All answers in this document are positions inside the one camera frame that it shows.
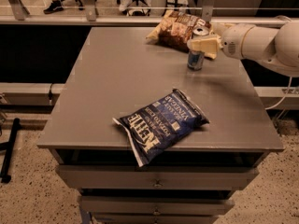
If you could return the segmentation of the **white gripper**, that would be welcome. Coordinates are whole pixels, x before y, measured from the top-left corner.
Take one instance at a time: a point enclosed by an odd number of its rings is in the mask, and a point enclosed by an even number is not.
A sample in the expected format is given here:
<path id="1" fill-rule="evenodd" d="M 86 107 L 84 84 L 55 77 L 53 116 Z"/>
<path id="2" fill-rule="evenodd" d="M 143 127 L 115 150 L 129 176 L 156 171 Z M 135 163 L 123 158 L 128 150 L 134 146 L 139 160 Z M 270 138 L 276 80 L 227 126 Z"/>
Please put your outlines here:
<path id="1" fill-rule="evenodd" d="M 245 39 L 250 30 L 254 28 L 252 24 L 239 23 L 211 23 L 211 33 L 214 35 L 197 36 L 187 42 L 190 50 L 201 51 L 212 54 L 221 49 L 223 53 L 235 59 L 247 59 L 245 53 Z"/>

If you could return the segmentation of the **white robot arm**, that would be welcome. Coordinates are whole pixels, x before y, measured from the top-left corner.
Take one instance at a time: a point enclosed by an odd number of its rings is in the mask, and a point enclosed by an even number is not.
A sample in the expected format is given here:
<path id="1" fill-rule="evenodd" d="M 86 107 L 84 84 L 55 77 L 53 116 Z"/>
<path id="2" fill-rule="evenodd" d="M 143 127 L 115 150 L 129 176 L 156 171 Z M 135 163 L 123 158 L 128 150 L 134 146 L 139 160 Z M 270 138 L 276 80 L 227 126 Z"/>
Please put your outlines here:
<path id="1" fill-rule="evenodd" d="M 187 42 L 192 51 L 215 58 L 222 50 L 227 57 L 252 60 L 262 67 L 287 77 L 299 77 L 299 24 L 285 23 L 281 28 L 254 24 L 215 23 L 210 35 L 198 35 Z"/>

